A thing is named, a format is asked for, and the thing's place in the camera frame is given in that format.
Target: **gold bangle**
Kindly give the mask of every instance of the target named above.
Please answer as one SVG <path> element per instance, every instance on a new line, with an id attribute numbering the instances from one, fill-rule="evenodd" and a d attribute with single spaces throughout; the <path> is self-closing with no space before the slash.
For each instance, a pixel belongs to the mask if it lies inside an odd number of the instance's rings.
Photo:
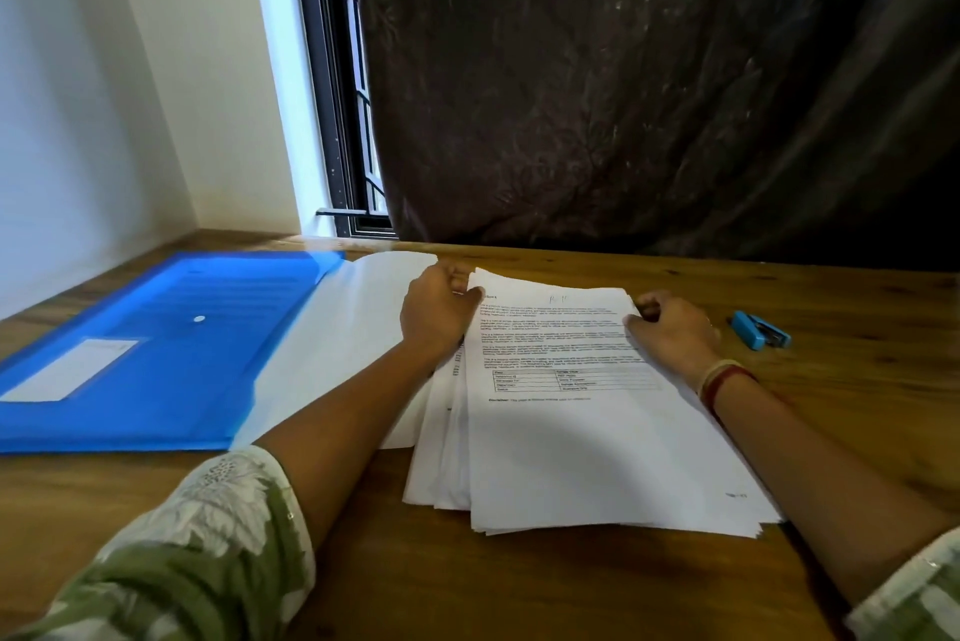
<path id="1" fill-rule="evenodd" d="M 720 373 L 724 368 L 730 365 L 735 365 L 738 368 L 743 368 L 743 365 L 741 365 L 736 360 L 729 360 L 726 358 L 723 360 L 717 360 L 714 363 L 714 365 L 712 365 L 710 369 L 703 374 L 703 380 L 700 381 L 700 387 L 697 389 L 697 397 L 702 398 L 704 395 L 703 393 L 707 389 L 706 387 L 710 385 L 711 380 L 716 378 L 718 373 Z"/>

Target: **dark curtain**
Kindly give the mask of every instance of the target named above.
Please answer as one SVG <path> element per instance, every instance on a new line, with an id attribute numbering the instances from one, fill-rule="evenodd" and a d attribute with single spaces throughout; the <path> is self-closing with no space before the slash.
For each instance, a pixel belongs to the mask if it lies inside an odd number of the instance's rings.
<path id="1" fill-rule="evenodd" d="M 401 238 L 856 263 L 939 221 L 890 265 L 958 254 L 960 0 L 362 8 Z"/>

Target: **wooden desk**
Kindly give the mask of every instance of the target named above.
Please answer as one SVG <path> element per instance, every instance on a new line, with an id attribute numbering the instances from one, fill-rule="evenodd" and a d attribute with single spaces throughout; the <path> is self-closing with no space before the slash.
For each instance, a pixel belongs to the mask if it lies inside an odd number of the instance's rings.
<path id="1" fill-rule="evenodd" d="M 737 308 L 794 335 L 727 352 L 816 426 L 933 501 L 960 509 L 960 300 L 954 276 L 535 250 L 199 233 L 0 323 L 0 357 L 175 249 L 417 249 L 568 286 L 666 286 L 714 324 Z M 0 632 L 133 517 L 198 453 L 0 458 Z M 484 537 L 465 514 L 401 503 L 409 451 L 380 452 L 325 549 L 295 638 L 816 639 L 843 605 L 780 527 L 758 540 L 618 526 Z"/>

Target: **stapler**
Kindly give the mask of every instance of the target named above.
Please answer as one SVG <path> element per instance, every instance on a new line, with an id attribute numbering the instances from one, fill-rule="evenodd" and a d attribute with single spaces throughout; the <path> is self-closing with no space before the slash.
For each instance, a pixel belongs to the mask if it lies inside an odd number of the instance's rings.
<path id="1" fill-rule="evenodd" d="M 790 347 L 790 335 L 756 315 L 738 309 L 733 317 L 726 321 L 751 350 L 759 350 L 764 345 L 773 348 Z"/>

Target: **white label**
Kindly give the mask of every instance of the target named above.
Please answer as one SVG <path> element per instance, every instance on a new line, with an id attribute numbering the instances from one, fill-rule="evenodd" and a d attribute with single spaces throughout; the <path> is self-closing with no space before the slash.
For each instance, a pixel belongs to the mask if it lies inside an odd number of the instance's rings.
<path id="1" fill-rule="evenodd" d="M 136 340 L 84 340 L 0 396 L 0 402 L 62 401 L 137 343 Z"/>

